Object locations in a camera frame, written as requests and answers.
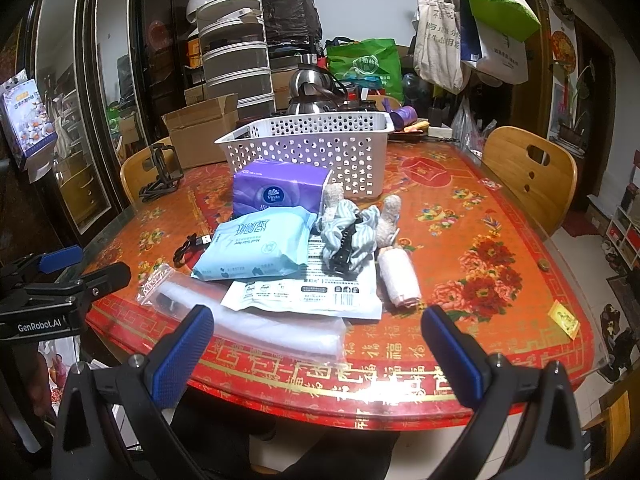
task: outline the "purple cylinder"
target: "purple cylinder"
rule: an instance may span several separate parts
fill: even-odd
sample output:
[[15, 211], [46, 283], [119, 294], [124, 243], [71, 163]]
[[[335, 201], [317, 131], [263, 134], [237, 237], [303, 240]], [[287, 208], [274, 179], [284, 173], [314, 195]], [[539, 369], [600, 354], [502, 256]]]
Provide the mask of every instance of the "purple cylinder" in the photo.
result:
[[412, 106], [403, 106], [395, 112], [389, 114], [396, 130], [400, 130], [409, 124], [414, 124], [418, 120], [418, 113]]

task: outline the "table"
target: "table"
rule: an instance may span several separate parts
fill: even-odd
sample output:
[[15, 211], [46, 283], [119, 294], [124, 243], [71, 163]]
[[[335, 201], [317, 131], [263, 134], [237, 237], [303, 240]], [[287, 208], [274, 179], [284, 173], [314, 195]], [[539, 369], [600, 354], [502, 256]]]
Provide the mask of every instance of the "table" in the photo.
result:
[[[187, 235], [207, 234], [229, 218], [230, 184], [226, 164], [188, 171], [178, 191], [131, 206], [96, 237], [83, 263], [63, 278], [117, 260], [132, 271], [127, 288], [89, 312], [98, 333], [128, 352], [148, 353], [175, 328], [174, 320], [136, 303], [138, 288], [172, 261]], [[371, 203], [390, 193], [402, 197], [398, 241], [410, 253], [424, 304], [441, 304], [488, 353], [502, 352], [514, 364], [561, 360], [574, 387], [604, 363], [604, 343], [564, 260], [487, 168], [448, 144], [390, 143], [383, 195]], [[181, 271], [190, 272], [196, 260]], [[554, 300], [580, 320], [573, 341], [547, 315]], [[469, 410], [456, 401], [420, 335], [424, 306], [397, 311], [385, 304], [390, 311], [380, 322], [352, 326], [345, 364], [301, 362], [213, 338], [190, 384], [255, 410], [344, 428], [466, 423]]]

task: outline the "stainless steel kettle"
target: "stainless steel kettle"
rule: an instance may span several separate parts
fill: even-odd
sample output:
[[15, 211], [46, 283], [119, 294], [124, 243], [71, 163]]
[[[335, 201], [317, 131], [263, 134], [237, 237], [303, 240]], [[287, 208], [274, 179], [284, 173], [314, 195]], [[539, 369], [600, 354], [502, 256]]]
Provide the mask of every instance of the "stainless steel kettle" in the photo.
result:
[[300, 63], [289, 82], [291, 101], [287, 114], [319, 114], [335, 110], [349, 99], [344, 85], [327, 69]]

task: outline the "white plastic basket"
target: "white plastic basket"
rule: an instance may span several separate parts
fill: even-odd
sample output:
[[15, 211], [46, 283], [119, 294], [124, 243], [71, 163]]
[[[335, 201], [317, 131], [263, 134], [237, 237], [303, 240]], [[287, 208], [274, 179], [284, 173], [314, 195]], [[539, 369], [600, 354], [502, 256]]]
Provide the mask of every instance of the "white plastic basket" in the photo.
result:
[[256, 158], [313, 164], [334, 170], [348, 197], [377, 197], [385, 176], [385, 112], [328, 112], [261, 119], [216, 140], [231, 171]]

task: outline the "light blue package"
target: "light blue package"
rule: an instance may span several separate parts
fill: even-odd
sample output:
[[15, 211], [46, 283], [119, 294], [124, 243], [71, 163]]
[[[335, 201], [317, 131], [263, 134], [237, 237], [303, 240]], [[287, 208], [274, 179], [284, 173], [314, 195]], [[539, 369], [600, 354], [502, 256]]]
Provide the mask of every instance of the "light blue package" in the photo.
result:
[[192, 276], [210, 282], [297, 272], [317, 216], [301, 206], [269, 207], [220, 224]]

